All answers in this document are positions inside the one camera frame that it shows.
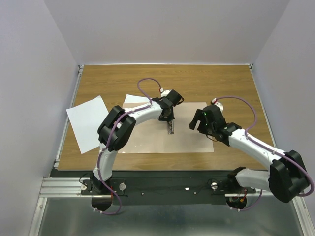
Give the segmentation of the metal folder clip mechanism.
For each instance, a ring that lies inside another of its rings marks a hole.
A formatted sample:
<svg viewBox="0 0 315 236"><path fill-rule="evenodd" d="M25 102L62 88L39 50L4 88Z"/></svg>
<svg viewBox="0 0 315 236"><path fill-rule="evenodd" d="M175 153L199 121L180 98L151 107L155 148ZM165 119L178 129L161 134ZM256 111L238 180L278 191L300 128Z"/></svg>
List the metal folder clip mechanism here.
<svg viewBox="0 0 315 236"><path fill-rule="evenodd" d="M174 134L174 127L173 128L167 128L168 134Z"/></svg>

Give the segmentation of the tan paper folder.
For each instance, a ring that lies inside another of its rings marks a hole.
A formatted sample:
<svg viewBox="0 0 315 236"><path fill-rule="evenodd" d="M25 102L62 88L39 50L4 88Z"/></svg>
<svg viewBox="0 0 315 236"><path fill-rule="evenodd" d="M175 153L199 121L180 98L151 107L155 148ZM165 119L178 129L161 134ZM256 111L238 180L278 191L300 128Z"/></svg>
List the tan paper folder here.
<svg viewBox="0 0 315 236"><path fill-rule="evenodd" d="M189 129L197 109L203 109L205 102L184 102L174 108L174 134L169 134L166 122L151 119L136 125L127 142L119 150L128 153L211 153L213 141L196 130Z"/></svg>

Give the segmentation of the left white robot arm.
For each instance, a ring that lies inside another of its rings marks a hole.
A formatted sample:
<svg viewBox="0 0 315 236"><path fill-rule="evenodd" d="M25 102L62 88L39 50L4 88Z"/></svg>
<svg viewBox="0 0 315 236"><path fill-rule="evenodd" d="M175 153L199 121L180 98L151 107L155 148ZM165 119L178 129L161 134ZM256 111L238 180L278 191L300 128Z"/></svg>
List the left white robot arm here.
<svg viewBox="0 0 315 236"><path fill-rule="evenodd" d="M118 151L127 144L134 127L152 119L173 120L173 108L183 101L184 98L172 89L163 92L161 97L150 98L140 106L112 108L97 130L100 152L91 178L92 188L96 193L104 194L112 190L108 180L112 177L115 158Z"/></svg>

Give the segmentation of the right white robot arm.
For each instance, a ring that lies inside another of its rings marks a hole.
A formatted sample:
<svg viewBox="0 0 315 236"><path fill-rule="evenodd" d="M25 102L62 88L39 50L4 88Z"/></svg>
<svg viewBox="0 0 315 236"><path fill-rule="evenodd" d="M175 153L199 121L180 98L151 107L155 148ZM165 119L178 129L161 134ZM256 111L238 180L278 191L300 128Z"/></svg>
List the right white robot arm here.
<svg viewBox="0 0 315 236"><path fill-rule="evenodd" d="M247 187L266 190L283 203L313 193L314 182L298 152L272 147L241 126L227 123L217 105L197 109L189 128L244 152L265 167L265 171L245 167L235 169L228 174L224 184L229 191L236 193Z"/></svg>

